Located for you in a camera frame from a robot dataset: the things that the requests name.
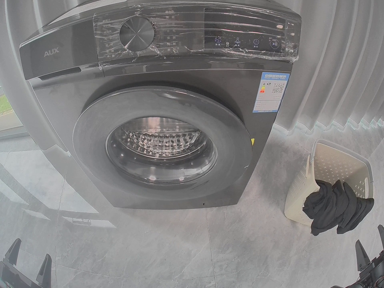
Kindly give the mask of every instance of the play pause button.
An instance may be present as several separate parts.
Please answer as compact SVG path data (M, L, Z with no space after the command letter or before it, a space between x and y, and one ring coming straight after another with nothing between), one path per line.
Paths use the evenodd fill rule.
M271 40L271 47L277 49L280 47L280 42L278 40Z

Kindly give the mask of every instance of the black garment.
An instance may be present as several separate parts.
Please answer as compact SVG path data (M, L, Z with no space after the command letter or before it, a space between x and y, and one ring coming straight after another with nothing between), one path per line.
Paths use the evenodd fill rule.
M333 186L329 182L316 180L319 192L310 194L304 202L303 211L313 219L311 233L317 236L337 225L337 233L354 229L371 211L374 200L357 198L351 187L338 180Z
M338 227L337 233L346 233L350 230L353 230L358 226L358 224L362 221L363 218L372 210L373 204L375 203L374 199L361 199L357 198L357 206L356 211L353 214L351 220L345 227Z

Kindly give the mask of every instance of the energy label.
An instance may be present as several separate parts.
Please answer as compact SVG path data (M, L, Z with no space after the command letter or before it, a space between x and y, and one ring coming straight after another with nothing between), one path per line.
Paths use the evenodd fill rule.
M262 73L253 113L277 112L287 86L289 74Z

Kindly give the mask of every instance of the plastic basket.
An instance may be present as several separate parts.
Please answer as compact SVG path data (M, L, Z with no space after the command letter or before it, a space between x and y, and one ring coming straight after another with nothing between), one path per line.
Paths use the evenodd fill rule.
M315 179L334 184L337 180L347 182L357 197L373 198L371 165L362 156L337 144L317 140L306 165L296 175L285 201L287 218L310 226L312 219L303 212L304 201L313 192L319 191Z

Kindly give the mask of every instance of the tile floor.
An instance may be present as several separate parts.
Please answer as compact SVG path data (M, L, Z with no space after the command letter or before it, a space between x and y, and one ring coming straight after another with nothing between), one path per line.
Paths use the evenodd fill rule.
M374 209L344 235L314 237L283 213L317 138L372 165ZM56 170L30 137L0 141L0 256L22 239L17 268L35 280L49 253L55 288L346 286L358 277L356 240L371 258L382 250L383 138L380 127L287 137L274 128L240 202L195 210L113 208L72 158Z

